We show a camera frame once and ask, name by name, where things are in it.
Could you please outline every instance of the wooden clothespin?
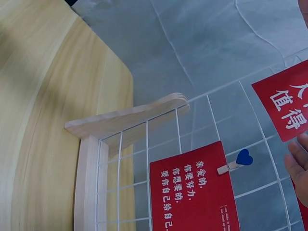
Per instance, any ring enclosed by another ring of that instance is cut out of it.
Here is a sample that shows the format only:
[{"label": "wooden clothespin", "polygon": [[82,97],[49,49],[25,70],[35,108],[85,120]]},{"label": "wooden clothespin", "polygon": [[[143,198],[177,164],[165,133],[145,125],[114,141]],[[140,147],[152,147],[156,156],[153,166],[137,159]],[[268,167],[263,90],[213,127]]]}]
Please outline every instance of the wooden clothespin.
[{"label": "wooden clothespin", "polygon": [[247,149],[243,149],[238,154],[236,161],[233,161],[227,165],[217,168],[217,172],[219,175],[225,174],[226,172],[236,170],[242,166],[251,165],[253,162],[252,156],[249,155],[249,151]]}]

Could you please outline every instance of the hand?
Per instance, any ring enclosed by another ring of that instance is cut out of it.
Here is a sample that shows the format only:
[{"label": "hand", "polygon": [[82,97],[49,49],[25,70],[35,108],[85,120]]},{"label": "hand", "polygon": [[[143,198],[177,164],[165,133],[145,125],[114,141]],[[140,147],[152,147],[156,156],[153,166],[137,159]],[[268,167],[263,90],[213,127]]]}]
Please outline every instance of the hand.
[{"label": "hand", "polygon": [[302,134],[289,143],[291,155],[286,155],[284,164],[295,184],[295,193],[300,202],[308,207],[308,135]]},{"label": "hand", "polygon": [[306,26],[308,27],[308,1],[298,0],[299,9],[304,17]]}]

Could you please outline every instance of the wooden frame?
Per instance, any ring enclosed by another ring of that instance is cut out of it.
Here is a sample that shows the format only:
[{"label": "wooden frame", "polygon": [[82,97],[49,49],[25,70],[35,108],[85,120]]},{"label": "wooden frame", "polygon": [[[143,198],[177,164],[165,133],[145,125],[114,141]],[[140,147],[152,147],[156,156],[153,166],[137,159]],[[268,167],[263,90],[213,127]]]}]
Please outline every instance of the wooden frame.
[{"label": "wooden frame", "polygon": [[[144,122],[151,120],[148,129],[152,130],[173,119],[176,115],[188,112],[189,109],[186,97],[180,93],[173,93],[151,104],[70,121],[65,124],[66,130],[81,139],[75,189],[75,231],[96,230],[95,189],[98,153],[100,152],[103,161],[108,161],[108,156],[118,154],[120,136],[113,135],[126,131],[125,135],[122,135],[121,147],[124,149],[146,136]],[[101,139],[107,137],[110,138],[106,142],[100,143]],[[104,172],[103,181],[100,183],[103,188],[107,189],[107,172]],[[100,206],[104,206],[104,216],[107,216],[106,201]]]}]

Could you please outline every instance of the gray floor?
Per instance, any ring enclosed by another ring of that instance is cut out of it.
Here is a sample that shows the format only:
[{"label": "gray floor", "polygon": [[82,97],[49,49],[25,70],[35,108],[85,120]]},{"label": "gray floor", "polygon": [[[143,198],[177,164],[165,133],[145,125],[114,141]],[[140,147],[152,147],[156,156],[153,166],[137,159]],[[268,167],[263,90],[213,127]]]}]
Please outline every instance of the gray floor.
[{"label": "gray floor", "polygon": [[[296,0],[79,0],[73,9],[131,70],[135,105],[172,92],[191,100],[183,152],[222,140],[232,161],[248,147],[253,165],[231,173],[242,231],[303,230],[286,144],[251,88],[308,59]],[[151,133],[149,146],[150,161],[179,154],[176,121]],[[135,145],[138,231],[149,230],[144,148]]]}]

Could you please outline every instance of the red card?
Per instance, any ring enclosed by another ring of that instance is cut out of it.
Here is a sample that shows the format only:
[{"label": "red card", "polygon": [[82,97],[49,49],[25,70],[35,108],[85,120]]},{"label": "red card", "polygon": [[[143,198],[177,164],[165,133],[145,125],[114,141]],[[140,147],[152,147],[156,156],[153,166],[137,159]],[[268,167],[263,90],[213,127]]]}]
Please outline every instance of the red card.
[{"label": "red card", "polygon": [[308,61],[252,86],[283,142],[308,130]]},{"label": "red card", "polygon": [[239,231],[222,143],[150,164],[154,231]]},{"label": "red card", "polygon": [[305,231],[308,231],[308,208],[305,207],[305,206],[299,201],[299,199],[297,199],[297,201],[298,201],[300,213],[301,213],[301,215],[302,215],[302,220],[303,220],[303,223],[304,223],[304,229],[305,229]]}]

